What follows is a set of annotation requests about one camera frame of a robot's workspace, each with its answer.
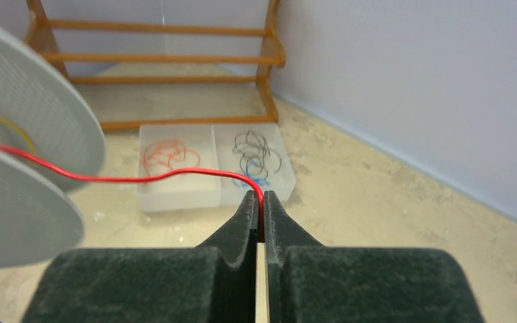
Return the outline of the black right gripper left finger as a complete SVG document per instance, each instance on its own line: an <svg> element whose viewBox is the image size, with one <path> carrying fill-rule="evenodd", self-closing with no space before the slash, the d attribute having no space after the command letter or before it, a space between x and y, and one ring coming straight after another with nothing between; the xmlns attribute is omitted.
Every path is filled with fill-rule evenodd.
<svg viewBox="0 0 517 323"><path fill-rule="evenodd" d="M259 204L192 248L79 248L46 268L23 322L254 322Z"/></svg>

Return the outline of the grey cable spool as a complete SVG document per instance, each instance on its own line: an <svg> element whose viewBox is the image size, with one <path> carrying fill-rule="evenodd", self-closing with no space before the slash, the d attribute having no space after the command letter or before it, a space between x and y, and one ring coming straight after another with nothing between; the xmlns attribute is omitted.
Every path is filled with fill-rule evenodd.
<svg viewBox="0 0 517 323"><path fill-rule="evenodd" d="M78 91L0 27L0 268L43 262L77 247L83 219L69 198L105 157L100 124Z"/></svg>

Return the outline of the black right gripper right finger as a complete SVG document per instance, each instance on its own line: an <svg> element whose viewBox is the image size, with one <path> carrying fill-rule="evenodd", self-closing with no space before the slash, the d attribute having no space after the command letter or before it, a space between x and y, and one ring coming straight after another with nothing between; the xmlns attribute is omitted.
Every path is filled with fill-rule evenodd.
<svg viewBox="0 0 517 323"><path fill-rule="evenodd" d="M330 247L264 197L270 322L482 322L455 258L435 248Z"/></svg>

